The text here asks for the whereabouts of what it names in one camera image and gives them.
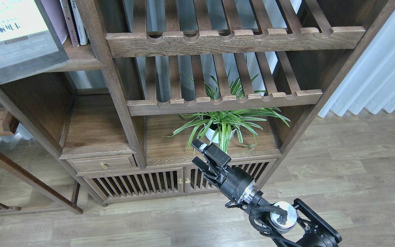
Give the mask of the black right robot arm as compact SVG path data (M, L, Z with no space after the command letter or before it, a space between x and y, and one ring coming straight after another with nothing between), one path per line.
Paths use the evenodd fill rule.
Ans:
M224 194L226 208L240 208L248 214L251 225L279 247L337 247L342 241L338 231L323 220L302 200L269 203L262 191L254 188L254 178L239 167L229 167L230 156L215 144L196 139L191 144L203 154L193 164L203 177Z

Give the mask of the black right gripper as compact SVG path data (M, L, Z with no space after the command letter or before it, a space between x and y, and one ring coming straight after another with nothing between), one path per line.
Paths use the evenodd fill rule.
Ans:
M215 144L207 145L199 139L191 142L191 146L203 154L206 161L195 157L192 163L199 168L203 177L218 188L231 201L251 203L255 196L254 178L240 167L229 167L230 156Z

